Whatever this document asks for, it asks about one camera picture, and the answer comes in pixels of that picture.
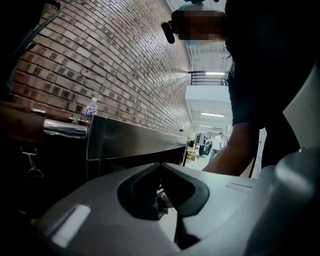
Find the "metal clip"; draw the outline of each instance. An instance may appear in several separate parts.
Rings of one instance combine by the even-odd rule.
[[[20,150],[22,152],[22,154],[25,154],[28,156],[29,159],[29,163],[31,165],[31,168],[28,171],[28,175],[30,177],[43,177],[44,174],[42,173],[42,171],[40,171],[39,169],[36,168],[34,161],[32,160],[31,156],[36,156],[37,155],[37,149],[34,148],[34,153],[30,153],[30,152],[25,152],[23,151],[22,146],[20,147]]]

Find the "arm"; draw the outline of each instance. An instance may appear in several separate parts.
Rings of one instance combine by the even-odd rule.
[[[225,147],[203,169],[205,172],[239,176],[257,153],[259,129],[237,123]]]

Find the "chrome pipe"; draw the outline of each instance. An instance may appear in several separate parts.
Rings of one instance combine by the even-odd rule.
[[[67,138],[85,139],[89,128],[84,125],[56,121],[52,119],[44,120],[44,133],[48,135],[58,135]]]

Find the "person in white shirt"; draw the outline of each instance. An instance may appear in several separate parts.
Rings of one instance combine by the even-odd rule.
[[[223,133],[220,132],[219,135],[215,136],[212,142],[212,153],[209,159],[209,162],[214,158],[216,154],[221,150]]]

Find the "white ceiling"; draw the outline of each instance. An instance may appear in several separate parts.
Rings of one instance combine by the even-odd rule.
[[[172,11],[186,4],[184,0],[166,0]],[[226,0],[214,2],[205,0],[204,5],[208,8],[224,11]],[[211,43],[208,45],[187,46],[190,57],[190,71],[215,71],[227,72],[232,64],[232,58],[229,57],[224,43]]]
[[[190,111],[195,132],[225,132],[226,125],[232,123],[231,103],[228,101],[200,99],[186,99],[185,101]],[[201,113],[220,114],[225,115],[225,117],[202,115]]]

